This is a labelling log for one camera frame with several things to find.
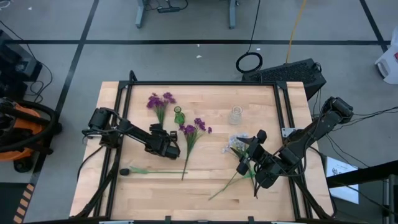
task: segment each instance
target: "orange machine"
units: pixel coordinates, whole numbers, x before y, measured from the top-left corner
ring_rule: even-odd
[[[41,118],[36,110],[47,113],[50,120]],[[18,172],[31,170],[34,151],[52,153],[43,146],[43,140],[61,131],[56,119],[55,112],[46,106],[0,98],[0,161],[14,161]]]

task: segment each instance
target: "white paper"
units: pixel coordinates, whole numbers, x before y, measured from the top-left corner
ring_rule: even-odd
[[[328,157],[326,160],[326,176],[330,177],[333,175],[344,174],[345,172],[350,172],[358,170],[357,167],[353,167],[345,162],[338,161],[334,158]],[[350,187],[358,190],[358,184],[350,185]],[[330,193],[332,196],[358,204],[359,203],[359,195],[353,189],[348,187],[335,187],[330,189]]]

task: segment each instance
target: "table leg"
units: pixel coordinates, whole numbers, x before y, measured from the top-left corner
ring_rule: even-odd
[[[137,0],[137,2],[138,2],[138,10],[136,17],[136,27],[139,29],[141,28],[142,17],[144,16],[146,0]]]
[[[229,28],[236,26],[236,0],[229,0]]]

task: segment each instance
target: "green bottle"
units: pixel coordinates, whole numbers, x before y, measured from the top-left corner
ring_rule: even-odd
[[[179,125],[183,125],[185,123],[185,114],[183,112],[181,112],[181,107],[176,106],[174,108],[174,112],[175,112],[175,117],[174,117],[174,122],[179,124]]]

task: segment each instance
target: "black equipment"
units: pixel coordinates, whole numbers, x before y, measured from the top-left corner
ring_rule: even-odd
[[[119,119],[119,125],[111,127],[109,121],[111,116]],[[102,136],[99,144],[109,148],[117,148],[119,145],[119,136],[127,135],[145,145],[145,151],[161,157],[176,159],[180,155],[180,149],[177,145],[177,132],[171,131],[170,134],[163,130],[161,124],[152,124],[149,128],[150,134],[131,124],[131,122],[118,115],[115,110],[109,108],[95,109],[93,116],[88,123],[89,129],[82,133],[85,136],[100,134]]]
[[[0,97],[21,100],[27,85],[36,81],[43,65],[18,44],[5,44],[11,38],[0,30]]]
[[[281,66],[245,73],[242,81],[256,82],[303,82],[305,94],[309,100],[325,83],[319,63],[311,58]]]
[[[266,132],[263,130],[257,133],[257,137],[238,138],[249,147],[247,149],[248,156],[240,158],[236,171],[244,175],[249,169],[249,161],[255,162],[256,182],[266,189],[272,186],[281,175],[298,177],[300,174],[296,174],[295,170],[305,157],[307,147],[329,133],[337,124],[349,122],[352,116],[353,107],[341,98],[330,97],[323,105],[319,118],[305,129],[298,129],[290,133],[283,141],[283,146],[274,154],[265,151],[260,145],[267,138]]]

